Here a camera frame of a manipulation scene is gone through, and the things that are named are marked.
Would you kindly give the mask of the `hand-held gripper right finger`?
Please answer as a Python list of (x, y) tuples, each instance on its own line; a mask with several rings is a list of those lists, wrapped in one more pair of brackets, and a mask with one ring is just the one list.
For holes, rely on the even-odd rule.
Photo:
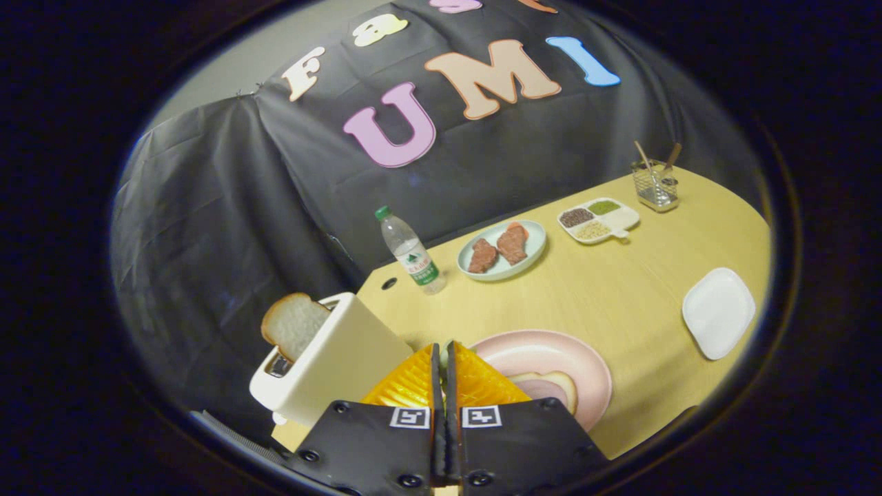
[(560, 495), (609, 465), (557, 398), (466, 405), (466, 381), (488, 364), (459, 342), (445, 351), (445, 474), (460, 495)]

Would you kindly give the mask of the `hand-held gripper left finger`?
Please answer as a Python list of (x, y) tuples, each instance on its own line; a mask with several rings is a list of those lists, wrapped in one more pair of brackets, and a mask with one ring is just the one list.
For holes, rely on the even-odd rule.
[(285, 466), (341, 493), (434, 493), (447, 483), (439, 346), (429, 345), (428, 404), (331, 402)]

